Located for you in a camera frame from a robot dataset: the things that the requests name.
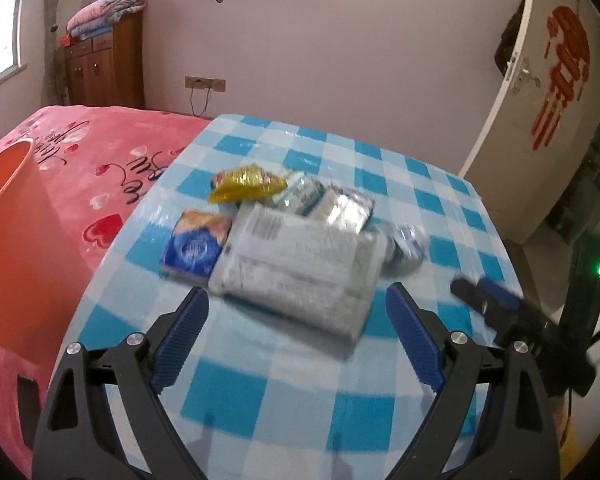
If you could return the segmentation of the pink heart bedspread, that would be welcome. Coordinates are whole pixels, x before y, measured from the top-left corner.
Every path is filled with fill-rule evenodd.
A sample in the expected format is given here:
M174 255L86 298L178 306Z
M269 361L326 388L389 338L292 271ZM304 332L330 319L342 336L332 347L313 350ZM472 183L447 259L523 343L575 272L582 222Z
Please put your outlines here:
M46 399L56 363L73 341L114 347L175 311L189 289L129 263L131 246L157 262L173 217L164 185L178 155L189 155L203 119L126 107L46 106L0 140L0 153L30 140L60 225L91 270L56 356L32 362L0 345L0 445L23 472L33 454L21 432L17 382Z

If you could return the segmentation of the blue checkered tablecloth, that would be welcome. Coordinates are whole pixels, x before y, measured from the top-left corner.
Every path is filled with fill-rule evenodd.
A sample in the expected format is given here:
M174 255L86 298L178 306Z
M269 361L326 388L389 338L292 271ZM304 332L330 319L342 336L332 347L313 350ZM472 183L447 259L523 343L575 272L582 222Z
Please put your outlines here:
M384 478L434 400L389 321L389 285L402 283L419 307L478 344L493 334L452 296L452 279L519 289L478 193L436 166L283 122L215 118L125 222L65 340L108 348L175 310L188 285L160 268L175 222L185 209L210 209L215 174L250 164L372 196L373 223L425 232L424 260L381 275L352 236L292 240L287 221L258 211L230 291L210 294L207 321L161 402L212 479Z

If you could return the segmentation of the orange plastic bucket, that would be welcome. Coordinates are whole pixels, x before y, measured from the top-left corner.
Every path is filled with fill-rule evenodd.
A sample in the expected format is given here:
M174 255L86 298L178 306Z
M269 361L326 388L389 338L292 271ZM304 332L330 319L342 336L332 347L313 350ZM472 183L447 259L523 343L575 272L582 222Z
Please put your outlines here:
M0 153L0 345L52 360L91 270L59 222L30 140Z

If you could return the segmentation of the crushed white plastic bottle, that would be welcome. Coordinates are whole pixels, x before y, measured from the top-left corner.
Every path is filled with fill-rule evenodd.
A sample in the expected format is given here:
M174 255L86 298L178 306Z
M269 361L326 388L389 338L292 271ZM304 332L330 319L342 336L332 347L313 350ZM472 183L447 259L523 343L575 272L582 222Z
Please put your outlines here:
M381 223L378 226L387 248L382 272L388 276L415 271L425 260L429 237L420 226L410 224Z

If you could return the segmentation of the grey checked curtain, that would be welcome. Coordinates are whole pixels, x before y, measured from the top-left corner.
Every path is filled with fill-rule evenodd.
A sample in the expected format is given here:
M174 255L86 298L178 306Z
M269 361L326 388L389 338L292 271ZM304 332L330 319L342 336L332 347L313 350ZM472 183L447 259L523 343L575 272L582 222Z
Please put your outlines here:
M56 82L57 8L59 0L44 0L44 74L41 101L44 106L60 103Z

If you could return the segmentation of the white door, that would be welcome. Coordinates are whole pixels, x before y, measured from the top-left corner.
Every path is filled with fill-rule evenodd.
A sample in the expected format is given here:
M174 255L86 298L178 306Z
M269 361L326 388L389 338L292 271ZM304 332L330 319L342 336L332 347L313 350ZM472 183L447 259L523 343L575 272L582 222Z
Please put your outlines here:
M524 0L501 89L460 176L522 245L565 191L600 123L600 14L591 0Z

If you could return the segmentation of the brown wooden cabinet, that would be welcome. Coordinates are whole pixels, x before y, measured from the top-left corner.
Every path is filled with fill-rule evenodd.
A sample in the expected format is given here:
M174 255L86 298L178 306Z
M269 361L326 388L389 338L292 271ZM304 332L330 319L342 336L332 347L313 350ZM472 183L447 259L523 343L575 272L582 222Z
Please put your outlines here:
M62 49L71 105L145 108L143 18L125 15L108 32Z

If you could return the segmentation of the folded blankets stack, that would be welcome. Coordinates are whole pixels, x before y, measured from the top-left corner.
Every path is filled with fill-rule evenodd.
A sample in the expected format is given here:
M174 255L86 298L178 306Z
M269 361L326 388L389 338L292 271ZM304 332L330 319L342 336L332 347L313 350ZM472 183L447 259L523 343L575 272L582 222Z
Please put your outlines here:
M68 47L81 36L112 26L125 15L143 11L146 6L147 0L96 0L70 18L65 35L59 39L59 45Z

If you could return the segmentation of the blue tissue pack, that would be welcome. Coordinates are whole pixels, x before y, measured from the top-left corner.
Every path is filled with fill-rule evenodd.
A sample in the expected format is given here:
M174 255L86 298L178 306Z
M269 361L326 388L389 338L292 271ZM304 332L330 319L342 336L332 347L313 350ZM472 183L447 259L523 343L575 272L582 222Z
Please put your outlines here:
M167 276L206 286L225 246L233 219L224 214L185 209L160 258Z

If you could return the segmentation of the wall power socket strip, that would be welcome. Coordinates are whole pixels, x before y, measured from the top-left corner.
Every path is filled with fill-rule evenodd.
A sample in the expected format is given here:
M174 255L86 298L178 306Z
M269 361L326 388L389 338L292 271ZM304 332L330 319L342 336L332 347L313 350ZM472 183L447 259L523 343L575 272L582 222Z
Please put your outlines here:
M220 93L224 93L226 91L226 81L224 79L186 76L184 79L184 84L186 89L211 90Z

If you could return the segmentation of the silver foil snack pouch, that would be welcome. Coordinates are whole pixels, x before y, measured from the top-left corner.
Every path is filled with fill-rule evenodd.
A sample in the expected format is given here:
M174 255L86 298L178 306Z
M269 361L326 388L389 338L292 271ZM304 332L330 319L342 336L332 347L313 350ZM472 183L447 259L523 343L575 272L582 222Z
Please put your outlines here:
M373 214L375 200L354 188L329 185L308 218L336 228L359 233Z

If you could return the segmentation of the grey courier mailer bag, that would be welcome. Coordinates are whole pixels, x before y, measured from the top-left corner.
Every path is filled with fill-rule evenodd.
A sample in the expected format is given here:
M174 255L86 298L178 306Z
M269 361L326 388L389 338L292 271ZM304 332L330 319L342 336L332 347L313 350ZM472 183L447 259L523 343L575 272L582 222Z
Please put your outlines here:
M243 202L208 281L232 296L352 341L370 313L387 241Z

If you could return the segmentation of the red knot door ornament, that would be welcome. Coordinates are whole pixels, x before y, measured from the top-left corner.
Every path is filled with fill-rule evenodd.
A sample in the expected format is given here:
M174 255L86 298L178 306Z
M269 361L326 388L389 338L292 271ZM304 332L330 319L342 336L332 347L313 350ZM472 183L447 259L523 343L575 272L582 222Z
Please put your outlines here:
M548 90L531 127L532 150L547 148L562 115L582 98L590 78L591 49L579 14L569 6L556 6L546 20L548 40L544 58L555 55L548 70Z

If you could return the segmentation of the yellow snack wrapper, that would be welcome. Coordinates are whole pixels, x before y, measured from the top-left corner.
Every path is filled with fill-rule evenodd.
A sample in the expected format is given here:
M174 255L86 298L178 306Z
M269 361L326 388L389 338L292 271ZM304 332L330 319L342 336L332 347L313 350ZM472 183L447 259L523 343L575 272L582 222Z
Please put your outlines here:
M211 179L210 203L239 203L263 200L287 188L283 177L264 170L257 164L220 171Z

